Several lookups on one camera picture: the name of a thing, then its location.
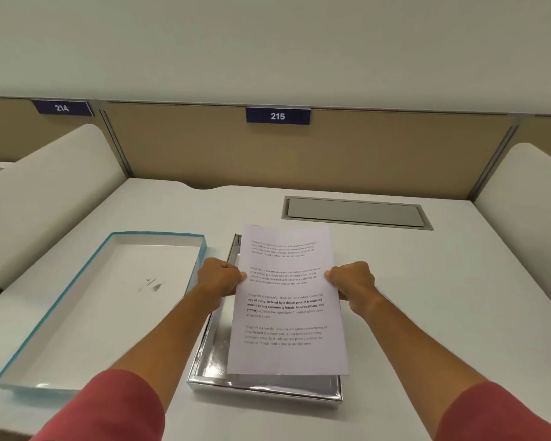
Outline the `person's left hand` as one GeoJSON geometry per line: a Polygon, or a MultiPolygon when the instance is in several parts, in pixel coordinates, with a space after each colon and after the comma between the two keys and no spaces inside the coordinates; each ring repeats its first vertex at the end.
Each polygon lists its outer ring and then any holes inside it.
{"type": "Polygon", "coordinates": [[[230,267],[235,266],[217,258],[205,259],[197,273],[196,291],[218,298],[235,295],[242,282],[230,281],[230,267]]]}

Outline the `person's right hand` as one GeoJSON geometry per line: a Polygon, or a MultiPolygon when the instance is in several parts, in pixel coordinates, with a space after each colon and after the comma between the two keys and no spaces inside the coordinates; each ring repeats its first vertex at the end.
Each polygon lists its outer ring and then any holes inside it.
{"type": "Polygon", "coordinates": [[[379,295],[375,286],[375,277],[371,273],[368,263],[357,261],[331,268],[341,268],[341,286],[334,286],[340,295],[350,302],[367,302],[379,295]]]}

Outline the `white printed paper sheet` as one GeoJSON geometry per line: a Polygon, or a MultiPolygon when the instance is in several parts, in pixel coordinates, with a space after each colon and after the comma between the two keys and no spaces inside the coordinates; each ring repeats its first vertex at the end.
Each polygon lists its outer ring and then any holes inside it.
{"type": "Polygon", "coordinates": [[[333,266],[325,225],[244,227],[228,374],[350,374],[338,291],[324,276],[333,266]]]}

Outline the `person's right forearm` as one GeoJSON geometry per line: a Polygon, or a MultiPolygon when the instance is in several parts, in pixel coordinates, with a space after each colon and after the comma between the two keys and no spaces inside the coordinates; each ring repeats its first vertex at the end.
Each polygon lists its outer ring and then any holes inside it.
{"type": "Polygon", "coordinates": [[[345,294],[368,325],[429,432],[464,391],[485,376],[425,333],[376,288],[345,294]]]}

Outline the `person's left forearm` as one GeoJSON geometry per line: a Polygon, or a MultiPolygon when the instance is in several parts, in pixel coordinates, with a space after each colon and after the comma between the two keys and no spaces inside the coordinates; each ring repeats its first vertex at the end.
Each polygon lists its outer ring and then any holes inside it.
{"type": "Polygon", "coordinates": [[[129,371],[142,378],[167,412],[206,319],[235,291],[223,295],[194,288],[111,369],[129,371]]]}

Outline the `silver mirrored box tray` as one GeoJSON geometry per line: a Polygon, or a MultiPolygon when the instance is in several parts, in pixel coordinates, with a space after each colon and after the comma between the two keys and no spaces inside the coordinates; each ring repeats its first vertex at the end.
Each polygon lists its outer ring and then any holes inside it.
{"type": "Polygon", "coordinates": [[[324,276],[329,228],[248,226],[228,262],[247,277],[209,318],[188,385],[340,404],[350,370],[337,288],[324,276]]]}

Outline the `beige desk back panel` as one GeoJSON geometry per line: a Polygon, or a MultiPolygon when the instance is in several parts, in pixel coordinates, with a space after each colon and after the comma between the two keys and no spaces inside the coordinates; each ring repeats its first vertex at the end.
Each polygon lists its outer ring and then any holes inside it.
{"type": "Polygon", "coordinates": [[[313,109],[309,125],[268,125],[243,106],[88,104],[94,116],[43,115],[0,97],[0,162],[92,124],[129,177],[464,200],[515,145],[551,156],[551,115],[313,109]]]}

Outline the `teal edged white box lid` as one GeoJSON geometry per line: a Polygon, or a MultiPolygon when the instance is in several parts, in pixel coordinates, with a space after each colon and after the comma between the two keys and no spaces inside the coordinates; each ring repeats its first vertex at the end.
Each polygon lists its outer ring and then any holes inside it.
{"type": "Polygon", "coordinates": [[[110,233],[2,368],[0,389],[80,391],[191,291],[206,249],[204,235],[110,233]]]}

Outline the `blue number sign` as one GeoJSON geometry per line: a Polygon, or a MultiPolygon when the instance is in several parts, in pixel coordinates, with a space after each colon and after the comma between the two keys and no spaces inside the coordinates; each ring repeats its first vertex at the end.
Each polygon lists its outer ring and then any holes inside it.
{"type": "Polygon", "coordinates": [[[308,126],[311,109],[280,107],[245,107],[247,123],[308,126]]]}
{"type": "Polygon", "coordinates": [[[31,99],[31,103],[41,115],[94,117],[87,101],[61,99],[31,99]]]}

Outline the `person's left red sleeve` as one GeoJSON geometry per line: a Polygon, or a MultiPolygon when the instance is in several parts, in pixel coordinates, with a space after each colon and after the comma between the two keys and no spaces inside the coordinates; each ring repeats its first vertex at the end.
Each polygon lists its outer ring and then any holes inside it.
{"type": "Polygon", "coordinates": [[[162,441],[165,418],[144,379],[112,369],[92,378],[30,441],[162,441]]]}

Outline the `person's red sleeve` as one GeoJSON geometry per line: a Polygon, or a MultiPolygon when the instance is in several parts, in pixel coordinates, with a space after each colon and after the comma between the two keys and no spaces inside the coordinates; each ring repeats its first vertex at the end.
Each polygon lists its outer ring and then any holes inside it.
{"type": "Polygon", "coordinates": [[[502,386],[484,382],[456,398],[433,441],[551,441],[551,423],[502,386]]]}
{"type": "Polygon", "coordinates": [[[30,441],[162,441],[165,418],[144,379],[112,369],[92,378],[30,441]]]}

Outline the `white curved desk divider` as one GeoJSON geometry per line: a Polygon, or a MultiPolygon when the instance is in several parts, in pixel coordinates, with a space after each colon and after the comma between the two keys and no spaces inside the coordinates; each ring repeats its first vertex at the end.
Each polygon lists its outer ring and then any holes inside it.
{"type": "Polygon", "coordinates": [[[0,289],[6,289],[127,177],[103,132],[76,130],[0,171],[0,289]]]}
{"type": "Polygon", "coordinates": [[[551,295],[551,156],[530,143],[515,145],[475,205],[551,295]]]}

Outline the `person's right red sleeve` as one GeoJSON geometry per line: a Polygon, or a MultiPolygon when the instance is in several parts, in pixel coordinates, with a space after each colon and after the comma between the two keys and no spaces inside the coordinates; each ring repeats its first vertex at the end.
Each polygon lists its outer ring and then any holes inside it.
{"type": "Polygon", "coordinates": [[[551,441],[551,423],[502,386],[484,382],[456,398],[433,441],[551,441]]]}

